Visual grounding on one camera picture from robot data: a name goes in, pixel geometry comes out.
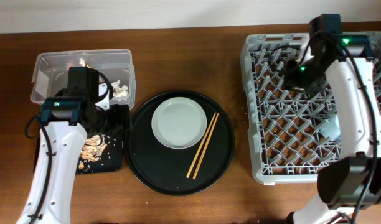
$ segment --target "plastic container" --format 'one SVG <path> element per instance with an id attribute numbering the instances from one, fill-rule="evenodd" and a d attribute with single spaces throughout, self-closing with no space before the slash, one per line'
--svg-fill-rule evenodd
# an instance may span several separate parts
<path id="1" fill-rule="evenodd" d="M 374 90 L 381 113 L 381 32 L 350 32 L 369 36 L 374 53 Z M 323 136 L 336 104 L 330 88 L 313 99 L 283 88 L 283 77 L 268 66 L 279 45 L 300 45 L 309 34 L 253 34 L 240 54 L 248 109 L 248 142 L 253 178 L 262 184 L 316 182 L 318 171 L 336 162 L 341 139 Z M 297 57 L 295 49 L 277 50 L 273 63 Z"/>
<path id="2" fill-rule="evenodd" d="M 68 69 L 88 65 L 105 74 L 110 82 L 120 80 L 120 87 L 128 87 L 128 95 L 113 97 L 109 104 L 135 104 L 135 69 L 131 52 L 127 49 L 79 50 L 42 53 L 35 63 L 31 94 L 33 103 L 42 104 L 50 96 L 67 87 Z"/>

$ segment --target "black tray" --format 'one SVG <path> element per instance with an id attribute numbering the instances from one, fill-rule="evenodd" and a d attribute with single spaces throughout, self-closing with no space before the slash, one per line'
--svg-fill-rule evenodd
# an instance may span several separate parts
<path id="1" fill-rule="evenodd" d="M 84 159 L 79 156 L 76 168 L 76 174 L 96 174 L 99 172 L 113 172 L 121 169 L 123 163 L 123 136 L 132 128 L 131 117 L 128 105 L 111 105 L 109 116 L 112 121 L 109 123 L 109 133 L 105 133 L 105 143 L 107 147 L 103 151 L 100 159 L 96 162 Z M 35 149 L 34 168 L 37 165 L 37 159 L 40 149 L 40 138 L 37 140 Z M 84 163 L 84 168 L 79 169 L 80 163 Z"/>
<path id="2" fill-rule="evenodd" d="M 214 113 L 220 113 L 195 180 L 192 176 L 197 162 L 189 179 L 186 174 L 200 141 L 187 149 L 171 149 L 162 145 L 152 132 L 154 110 L 163 101 L 173 97 L 190 98 L 200 104 L 206 114 L 207 124 Z M 151 98 L 138 108 L 133 117 L 133 130 L 128 132 L 125 144 L 128 165 L 144 185 L 163 194 L 189 195 L 219 180 L 233 156 L 235 138 L 227 114 L 216 102 L 193 91 L 170 91 Z"/>

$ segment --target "green led light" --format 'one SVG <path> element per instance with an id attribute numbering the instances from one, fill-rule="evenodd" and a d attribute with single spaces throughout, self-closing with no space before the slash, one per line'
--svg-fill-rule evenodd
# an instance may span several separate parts
<path id="1" fill-rule="evenodd" d="M 350 39 L 343 39 L 342 42 L 343 42 L 344 44 L 348 44 L 348 43 L 350 42 Z"/>

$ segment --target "dish rack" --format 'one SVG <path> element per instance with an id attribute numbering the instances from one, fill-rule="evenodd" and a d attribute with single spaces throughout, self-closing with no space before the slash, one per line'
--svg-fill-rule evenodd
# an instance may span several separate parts
<path id="1" fill-rule="evenodd" d="M 381 113 L 381 32 L 348 34 L 365 34 L 370 38 L 374 89 Z M 285 90 L 283 77 L 267 63 L 271 50 L 279 45 L 300 45 L 308 35 L 249 35 L 240 55 L 253 178 L 261 184 L 316 182 L 318 170 L 339 157 L 341 140 L 325 138 L 319 132 L 336 113 L 327 83 L 323 91 L 308 100 L 304 94 Z M 298 55 L 296 49 L 277 50 L 272 66 L 281 68 Z"/>

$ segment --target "round black tray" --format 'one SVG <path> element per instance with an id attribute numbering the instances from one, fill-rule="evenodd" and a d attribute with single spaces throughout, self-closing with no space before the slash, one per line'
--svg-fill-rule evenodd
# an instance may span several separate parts
<path id="1" fill-rule="evenodd" d="M 187 149 L 171 149 L 162 145 L 152 132 L 154 110 L 163 101 L 173 97 L 190 98 L 200 104 L 207 124 L 214 113 L 220 114 L 195 180 L 192 176 L 199 160 L 189 179 L 186 174 L 201 141 Z M 144 185 L 163 194 L 189 195 L 219 180 L 232 158 L 235 137 L 227 114 L 209 97 L 193 91 L 170 91 L 151 98 L 138 108 L 133 117 L 133 130 L 127 133 L 125 144 L 128 165 Z"/>

